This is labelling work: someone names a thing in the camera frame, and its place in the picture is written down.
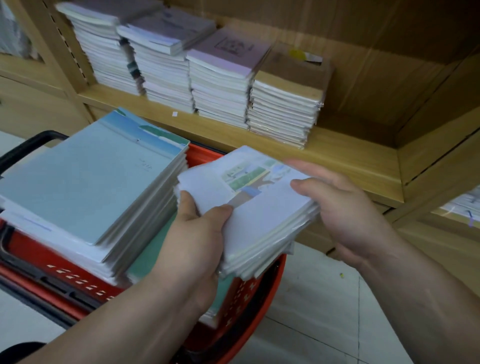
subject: person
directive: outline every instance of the person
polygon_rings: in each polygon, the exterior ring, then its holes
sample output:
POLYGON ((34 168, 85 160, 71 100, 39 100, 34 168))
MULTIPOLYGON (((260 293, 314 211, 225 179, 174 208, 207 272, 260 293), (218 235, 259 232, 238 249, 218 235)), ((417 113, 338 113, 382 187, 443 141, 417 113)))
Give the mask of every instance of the person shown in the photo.
MULTIPOLYGON (((348 177, 286 163, 311 176, 291 187, 318 202, 341 259, 368 283, 412 361, 477 363, 480 298, 403 240, 348 177)), ((167 363, 213 302, 231 213, 224 205, 199 217, 182 191, 152 272, 21 363, 167 363)))

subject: person's left arm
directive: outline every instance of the person's left arm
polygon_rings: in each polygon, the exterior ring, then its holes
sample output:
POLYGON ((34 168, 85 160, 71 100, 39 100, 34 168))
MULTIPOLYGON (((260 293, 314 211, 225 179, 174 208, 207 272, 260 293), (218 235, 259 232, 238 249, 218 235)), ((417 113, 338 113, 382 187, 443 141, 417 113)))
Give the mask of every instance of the person's left arm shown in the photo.
POLYGON ((231 212, 215 207, 199 218, 182 191, 152 272, 21 364, 167 363, 215 298, 221 229, 231 212))

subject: red plastic basket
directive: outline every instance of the red plastic basket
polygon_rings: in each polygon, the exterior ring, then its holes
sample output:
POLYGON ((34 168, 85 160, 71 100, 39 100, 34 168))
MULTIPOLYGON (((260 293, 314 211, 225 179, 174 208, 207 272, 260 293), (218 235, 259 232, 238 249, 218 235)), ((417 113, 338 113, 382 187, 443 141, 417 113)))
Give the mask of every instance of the red plastic basket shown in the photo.
MULTIPOLYGON (((191 144, 187 161, 193 167, 221 156, 218 152, 191 144)), ((3 230, 0 247, 3 264, 0 265, 0 275, 52 303, 68 315, 81 319, 123 291, 12 228, 5 226, 3 230)), ((265 315, 280 284, 285 261, 283 255, 259 279, 241 282, 218 329, 212 330, 197 324, 175 362, 194 360, 228 363, 265 315)))

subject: person's right arm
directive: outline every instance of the person's right arm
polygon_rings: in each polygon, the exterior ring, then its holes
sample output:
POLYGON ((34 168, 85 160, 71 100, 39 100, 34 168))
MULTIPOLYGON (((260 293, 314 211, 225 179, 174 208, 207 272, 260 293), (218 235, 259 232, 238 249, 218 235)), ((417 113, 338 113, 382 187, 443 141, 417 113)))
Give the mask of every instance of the person's right arm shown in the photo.
POLYGON ((348 177, 296 159, 342 260, 365 279, 414 363, 480 362, 480 297, 402 239, 348 177))

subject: person's left hand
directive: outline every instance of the person's left hand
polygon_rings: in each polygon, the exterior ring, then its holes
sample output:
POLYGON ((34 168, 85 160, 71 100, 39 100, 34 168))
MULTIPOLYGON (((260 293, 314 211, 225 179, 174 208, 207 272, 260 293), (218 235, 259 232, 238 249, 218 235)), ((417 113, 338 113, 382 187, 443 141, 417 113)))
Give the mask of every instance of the person's left hand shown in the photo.
POLYGON ((223 205, 199 217, 193 197, 181 191, 177 217, 153 269, 195 300, 202 314, 215 299, 216 269, 223 252, 222 227, 232 211, 232 206, 223 205))

